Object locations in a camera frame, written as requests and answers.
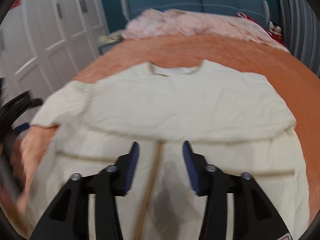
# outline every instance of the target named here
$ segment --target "striped curtain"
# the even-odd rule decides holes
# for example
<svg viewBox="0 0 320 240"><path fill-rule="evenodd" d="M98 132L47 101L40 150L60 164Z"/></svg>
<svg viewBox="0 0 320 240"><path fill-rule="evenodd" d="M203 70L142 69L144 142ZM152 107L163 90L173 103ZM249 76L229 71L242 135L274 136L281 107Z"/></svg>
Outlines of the striped curtain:
<svg viewBox="0 0 320 240"><path fill-rule="evenodd" d="M282 38L293 56L320 77L320 22L306 0L279 0Z"/></svg>

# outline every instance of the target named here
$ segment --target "gray cabinet handle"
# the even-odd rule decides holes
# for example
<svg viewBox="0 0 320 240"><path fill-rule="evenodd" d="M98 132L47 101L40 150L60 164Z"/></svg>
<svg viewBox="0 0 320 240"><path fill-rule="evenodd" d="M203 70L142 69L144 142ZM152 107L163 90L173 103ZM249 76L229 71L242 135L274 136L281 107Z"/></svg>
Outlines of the gray cabinet handle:
<svg viewBox="0 0 320 240"><path fill-rule="evenodd" d="M79 0L80 2L80 8L82 13L87 13L88 12L88 8L87 8L87 3L85 2L85 0Z"/></svg>
<svg viewBox="0 0 320 240"><path fill-rule="evenodd" d="M5 50L2 30L0 30L0 52Z"/></svg>
<svg viewBox="0 0 320 240"><path fill-rule="evenodd" d="M57 11L58 11L59 18L62 19L61 5L59 3L57 3Z"/></svg>

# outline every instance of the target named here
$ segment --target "red square sticker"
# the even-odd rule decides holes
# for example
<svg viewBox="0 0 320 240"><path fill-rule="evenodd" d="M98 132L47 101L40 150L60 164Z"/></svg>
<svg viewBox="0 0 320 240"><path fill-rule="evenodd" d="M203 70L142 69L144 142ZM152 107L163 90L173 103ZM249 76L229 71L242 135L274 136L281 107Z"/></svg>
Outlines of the red square sticker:
<svg viewBox="0 0 320 240"><path fill-rule="evenodd" d="M13 5L10 7L10 10L15 8L15 7L17 7L17 6L19 6L20 4L21 4L21 0L15 0Z"/></svg>

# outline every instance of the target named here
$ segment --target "blue upholstered headboard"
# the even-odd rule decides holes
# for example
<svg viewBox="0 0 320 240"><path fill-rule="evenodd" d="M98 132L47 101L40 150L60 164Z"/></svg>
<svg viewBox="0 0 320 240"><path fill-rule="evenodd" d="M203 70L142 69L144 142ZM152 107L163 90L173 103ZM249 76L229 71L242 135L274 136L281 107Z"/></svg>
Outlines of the blue upholstered headboard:
<svg viewBox="0 0 320 240"><path fill-rule="evenodd" d="M148 8L159 11L174 8L230 16L243 12L265 29L268 28L270 19L268 3L265 0L121 0L121 6L128 21Z"/></svg>

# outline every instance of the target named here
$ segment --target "bed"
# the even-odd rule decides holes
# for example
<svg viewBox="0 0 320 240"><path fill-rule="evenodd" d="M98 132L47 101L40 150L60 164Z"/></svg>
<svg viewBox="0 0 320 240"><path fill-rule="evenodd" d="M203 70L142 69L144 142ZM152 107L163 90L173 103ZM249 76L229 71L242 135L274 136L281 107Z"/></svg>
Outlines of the bed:
<svg viewBox="0 0 320 240"><path fill-rule="evenodd" d="M154 12L149 11L145 16L154 16ZM259 36L261 33L257 34L255 39L245 39L226 33L222 35L216 30L211 33L214 35L209 35L206 32L208 28L204 29L198 30L197 35L192 36L183 35L179 31L178 34L169 32L170 35L156 37L149 32L144 39L127 39L84 69L75 77L75 80L95 83L142 62L151 62L163 68L193 67L199 65L203 59L240 72L264 75L284 99L297 121L295 131L307 165L309 222L311 222L320 208L318 193L320 174L317 168L320 165L320 158L317 155L320 149L318 143L320 118L317 115L317 110L320 108L319 79L285 48L280 49L280 46L277 47L276 43L269 40L262 41L263 39ZM132 37L134 33L136 32L129 31L129 38L134 38ZM22 212L26 205L33 174L57 129L57 127L33 126L21 144L26 175L25 191L18 203Z"/></svg>

